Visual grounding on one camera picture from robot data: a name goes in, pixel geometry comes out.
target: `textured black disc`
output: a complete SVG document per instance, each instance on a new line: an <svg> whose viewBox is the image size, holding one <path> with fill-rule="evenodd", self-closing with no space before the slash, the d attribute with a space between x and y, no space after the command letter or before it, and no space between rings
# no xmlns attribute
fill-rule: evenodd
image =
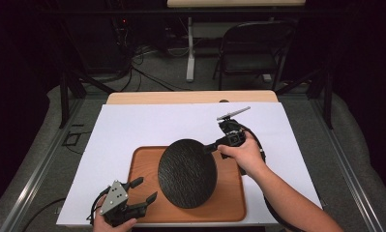
<svg viewBox="0 0 386 232"><path fill-rule="evenodd" d="M204 154L203 147L193 139L181 139L169 145L160 159L160 188L175 206L195 208L213 194L217 166L211 154Z"/></svg>

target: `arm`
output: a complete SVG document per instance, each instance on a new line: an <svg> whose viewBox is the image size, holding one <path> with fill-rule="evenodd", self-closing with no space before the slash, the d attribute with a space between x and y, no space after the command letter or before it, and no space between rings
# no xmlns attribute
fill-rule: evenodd
<svg viewBox="0 0 386 232"><path fill-rule="evenodd" d="M135 218L132 218L126 222L124 222L121 225L118 225L117 227L112 227L111 225L107 224L105 222L104 217L100 215L100 208L103 205L103 202L105 200L105 196L103 196L100 201L97 203L97 210L96 210L96 218L94 219L94 227L93 232L127 232L131 231L133 226L137 223L137 220Z"/></svg>
<svg viewBox="0 0 386 232"><path fill-rule="evenodd" d="M218 149L246 170L281 218L304 231L342 231L324 211L275 174L262 160L255 139L247 131L246 137L240 147L220 145Z"/></svg>

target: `orange tray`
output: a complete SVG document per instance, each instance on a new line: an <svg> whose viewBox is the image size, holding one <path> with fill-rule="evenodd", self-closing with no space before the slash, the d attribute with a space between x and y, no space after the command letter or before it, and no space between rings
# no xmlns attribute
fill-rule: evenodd
<svg viewBox="0 0 386 232"><path fill-rule="evenodd" d="M212 196L194 209L182 209L171 204L163 195L158 179L160 158L166 147L140 147L134 151L129 180L144 177L144 182L129 190L129 204L144 202L153 192L156 201L147 209L141 223L229 222L240 221L247 214L242 179L234 159L222 159L213 153L218 180Z"/></svg>

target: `white table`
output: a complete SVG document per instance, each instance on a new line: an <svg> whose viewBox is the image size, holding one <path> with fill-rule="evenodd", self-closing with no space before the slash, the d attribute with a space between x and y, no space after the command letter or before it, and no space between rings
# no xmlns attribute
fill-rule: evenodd
<svg viewBox="0 0 386 232"><path fill-rule="evenodd" d="M169 8L233 8L233 7L300 7L306 0L168 0ZM221 38L228 28L237 23L197 23L189 17L189 62L187 81L193 82L193 38Z"/></svg>
<svg viewBox="0 0 386 232"><path fill-rule="evenodd" d="M219 100L231 102L218 103ZM223 136L216 118L247 106L251 109L234 119L258 136L271 169L320 207L291 126L272 91L121 93L111 95L103 106L57 224L90 226L86 218L94 199L114 180L127 181L132 155L138 147L167 146L181 138L210 144ZM265 206L258 185L244 176L243 187L247 215L242 221L139 223L137 226L277 224Z"/></svg>

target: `person's hand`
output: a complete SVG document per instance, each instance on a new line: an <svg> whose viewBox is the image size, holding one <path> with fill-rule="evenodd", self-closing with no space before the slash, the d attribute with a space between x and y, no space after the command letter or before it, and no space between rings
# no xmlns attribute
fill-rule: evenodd
<svg viewBox="0 0 386 232"><path fill-rule="evenodd" d="M106 198L104 195L99 202L97 202L96 218L94 219L93 232L127 232L131 231L133 226L137 223L137 219L132 218L121 225L112 227L111 225L105 222L104 217L100 215L100 208L103 205L103 202Z"/></svg>
<svg viewBox="0 0 386 232"><path fill-rule="evenodd" d="M238 165L240 165L250 177L253 177L256 171L260 171L266 165L264 160L262 160L256 140L248 131L245 131L245 136L246 141L240 147L219 145L218 150L234 158Z"/></svg>

